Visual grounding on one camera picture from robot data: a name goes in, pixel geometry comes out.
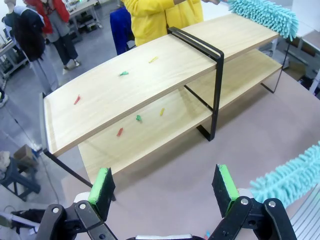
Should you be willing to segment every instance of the small yellow object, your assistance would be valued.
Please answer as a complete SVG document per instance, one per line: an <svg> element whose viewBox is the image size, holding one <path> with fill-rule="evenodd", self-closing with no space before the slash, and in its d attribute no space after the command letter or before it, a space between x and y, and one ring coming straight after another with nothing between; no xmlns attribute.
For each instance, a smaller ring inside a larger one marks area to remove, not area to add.
<svg viewBox="0 0 320 240"><path fill-rule="evenodd" d="M152 59L149 61L149 63L152 63L152 62L154 62L154 61L157 60L157 59L158 59L158 57L156 56L156 57L152 58Z"/></svg>
<svg viewBox="0 0 320 240"><path fill-rule="evenodd" d="M161 109L161 112L160 112L160 116L162 116L162 115L164 114L164 111L165 111L165 109L162 108L162 109Z"/></svg>

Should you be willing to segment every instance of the blue cloth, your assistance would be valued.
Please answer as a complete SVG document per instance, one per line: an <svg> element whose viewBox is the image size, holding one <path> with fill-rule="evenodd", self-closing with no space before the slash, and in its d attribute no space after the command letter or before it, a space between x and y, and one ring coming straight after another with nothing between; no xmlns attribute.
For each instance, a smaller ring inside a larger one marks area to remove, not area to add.
<svg viewBox="0 0 320 240"><path fill-rule="evenodd" d="M128 50L127 42L135 39L131 30L131 16L125 7L110 13L110 25L116 53L123 54Z"/></svg>

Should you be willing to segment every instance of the person in yellow jacket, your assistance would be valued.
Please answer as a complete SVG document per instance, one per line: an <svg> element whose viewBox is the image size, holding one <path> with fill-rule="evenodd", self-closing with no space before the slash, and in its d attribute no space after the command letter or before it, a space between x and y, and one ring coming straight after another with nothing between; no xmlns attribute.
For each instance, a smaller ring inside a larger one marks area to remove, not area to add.
<svg viewBox="0 0 320 240"><path fill-rule="evenodd" d="M202 22L201 0L122 0L131 15L135 45L167 34L167 27L182 29ZM202 0L219 4L220 0Z"/></svg>

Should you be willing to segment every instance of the gray plastic stool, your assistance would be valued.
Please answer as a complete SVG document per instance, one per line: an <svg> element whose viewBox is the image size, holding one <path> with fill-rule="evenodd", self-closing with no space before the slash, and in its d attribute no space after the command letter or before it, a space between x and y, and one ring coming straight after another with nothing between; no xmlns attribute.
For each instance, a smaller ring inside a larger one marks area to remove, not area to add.
<svg viewBox="0 0 320 240"><path fill-rule="evenodd" d="M40 185L37 184L35 173L36 169L29 167L23 163L19 162L19 168L17 161L10 157L10 165L6 169L5 178L0 180L0 184L3 185L6 189L12 192L14 195L22 199L24 202L27 200L27 195L35 192L38 194L40 192ZM30 174L31 179L21 175L22 172ZM9 188L9 185L13 183L14 191ZM18 193L17 183L24 186L24 192L21 194Z"/></svg>

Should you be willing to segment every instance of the wood grain surface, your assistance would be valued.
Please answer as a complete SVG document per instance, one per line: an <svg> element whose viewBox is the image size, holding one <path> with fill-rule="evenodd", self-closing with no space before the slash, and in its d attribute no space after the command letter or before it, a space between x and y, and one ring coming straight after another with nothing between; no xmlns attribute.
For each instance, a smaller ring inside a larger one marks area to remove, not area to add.
<svg viewBox="0 0 320 240"><path fill-rule="evenodd" d="M219 109L272 75L280 64L254 49L225 65ZM190 87L213 105L215 73L191 82ZM154 101L78 145L84 166L94 183L100 168L115 174L210 118L191 93L180 88ZM140 115L142 123L136 121ZM117 137L118 130L123 133Z"/></svg>
<svg viewBox="0 0 320 240"><path fill-rule="evenodd" d="M219 109L261 83L281 68L281 64L254 49L227 62L223 68ZM216 71L187 84L211 107L214 105Z"/></svg>
<svg viewBox="0 0 320 240"><path fill-rule="evenodd" d="M278 36L236 14L198 23L185 30L222 50L226 62ZM158 59L149 63L154 57ZM59 156L215 68L211 59L172 35L125 52L44 99L48 149ZM119 76L123 71L129 75ZM74 105L78 95L81 100Z"/></svg>
<svg viewBox="0 0 320 240"><path fill-rule="evenodd" d="M152 102L78 145L90 181L95 182L100 168L112 167L115 174L211 115L184 87Z"/></svg>

